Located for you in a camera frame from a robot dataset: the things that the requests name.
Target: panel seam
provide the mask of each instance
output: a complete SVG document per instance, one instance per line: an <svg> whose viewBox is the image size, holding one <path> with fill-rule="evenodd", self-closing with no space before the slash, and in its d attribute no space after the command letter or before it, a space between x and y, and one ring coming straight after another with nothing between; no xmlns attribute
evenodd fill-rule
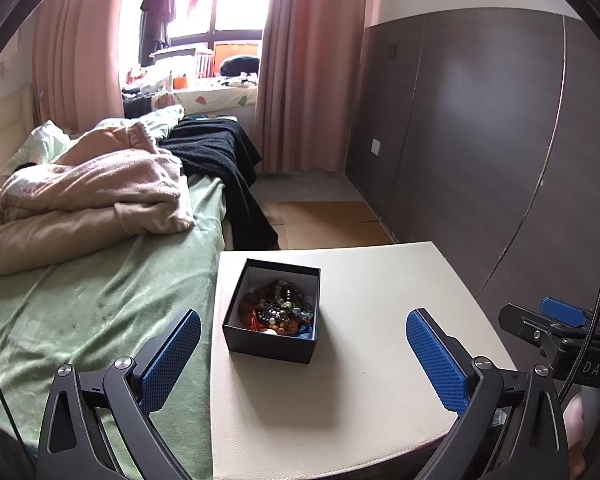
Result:
<svg viewBox="0 0 600 480"><path fill-rule="evenodd" d="M562 110L562 98L564 97L564 81L565 81L565 76L566 76L566 69L567 69L567 24L566 24L566 19L563 16L562 17L562 83L560 86L560 98L558 99L558 108L555 113L554 130L552 131L551 140L549 141L549 146L547 147L547 150L546 150L546 155L544 157L544 163L542 164L542 170L540 170L540 174L538 175L538 181L536 182L536 187L534 188L534 192L531 195L531 200L529 200L529 203L526 206L526 211L522 215L520 222L518 223L515 231L513 232L513 236L511 237L511 240L509 240L509 243L507 243L507 245L505 245L505 247L502 251L502 254L500 254L498 261L496 262L495 266L493 267L493 269L487 276L487 279L484 280L484 283L482 284L480 289L478 289L478 292L475 293L475 295L474 295L475 299L478 298L478 296L480 295L480 293L482 292L484 287L487 285L487 283L489 283L489 280L495 274L496 270L502 263L507 252L509 252L511 245L513 244L514 240L518 236L518 233L520 232L520 229L522 228L522 224L525 222L526 216L529 214L529 211L531 210L531 206L534 204L534 201L536 200L536 196L538 195L538 191L539 191L540 187L542 186L542 181L544 180L544 172L546 171L546 167L549 164L549 158L550 158L551 152L554 148L555 133L558 130L558 122L560 120L560 112Z"/></svg>
<svg viewBox="0 0 600 480"><path fill-rule="evenodd" d="M427 17L424 15L422 17L422 33L420 34L420 51L418 53L418 65L416 67L416 76L413 80L413 92L411 93L411 103L409 105L409 119L407 119L407 124L404 127L404 139L402 140L402 145L400 146L400 156L398 157L398 163L395 165L395 173L394 177L391 180L391 186L389 189L389 198L386 204L384 204L384 208L387 208L389 203L391 203L391 198L394 195L396 181L398 180L398 170L400 169L400 162L402 160L402 156L404 155L404 147L407 143L407 135L409 134L409 126L411 124L411 115L413 114L413 101L416 97L416 87L418 86L418 75L420 74L420 62L422 61L422 46L424 45L424 28L427 23Z"/></svg>

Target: dark wood panel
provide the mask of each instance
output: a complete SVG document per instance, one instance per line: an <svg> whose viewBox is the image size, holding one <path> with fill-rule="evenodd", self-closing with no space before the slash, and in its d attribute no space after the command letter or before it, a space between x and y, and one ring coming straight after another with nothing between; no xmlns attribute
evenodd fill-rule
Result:
<svg viewBox="0 0 600 480"><path fill-rule="evenodd" d="M536 200L478 302L496 324L513 302L538 310L551 296L592 308L600 286L600 43L567 18L567 65L554 148ZM537 360L503 336L518 366Z"/></svg>
<svg viewBox="0 0 600 480"><path fill-rule="evenodd" d="M531 199L562 85L562 17L523 9L428 14L386 222L432 240L476 293Z"/></svg>
<svg viewBox="0 0 600 480"><path fill-rule="evenodd" d="M366 30L362 95L347 155L346 174L383 216L410 116L422 40L422 16ZM378 156L371 152L380 142Z"/></svg>

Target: headboard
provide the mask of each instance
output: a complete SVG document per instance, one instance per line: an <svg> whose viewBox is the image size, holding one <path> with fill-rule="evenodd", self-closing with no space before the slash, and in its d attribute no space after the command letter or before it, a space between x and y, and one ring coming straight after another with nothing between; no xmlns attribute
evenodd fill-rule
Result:
<svg viewBox="0 0 600 480"><path fill-rule="evenodd" d="M0 99L0 167L17 151L34 127L31 86Z"/></svg>

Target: window frame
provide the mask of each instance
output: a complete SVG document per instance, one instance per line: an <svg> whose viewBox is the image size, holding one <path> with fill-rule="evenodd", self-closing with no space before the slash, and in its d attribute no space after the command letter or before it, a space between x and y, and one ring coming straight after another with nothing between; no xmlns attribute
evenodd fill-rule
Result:
<svg viewBox="0 0 600 480"><path fill-rule="evenodd" d="M212 0L211 19L208 32L199 34L187 34L186 36L172 36L171 46L181 46L191 43L206 43L209 50L213 50L216 43L227 41L260 41L262 39L261 28L216 30L216 12L218 11L218 0Z"/></svg>

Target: wall outlet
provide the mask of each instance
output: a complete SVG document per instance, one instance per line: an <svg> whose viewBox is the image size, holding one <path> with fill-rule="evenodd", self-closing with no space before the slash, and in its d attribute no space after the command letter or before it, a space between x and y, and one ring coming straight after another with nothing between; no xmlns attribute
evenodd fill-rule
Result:
<svg viewBox="0 0 600 480"><path fill-rule="evenodd" d="M380 153L380 141L378 139L371 141L371 153L375 156L378 156L378 153Z"/></svg>

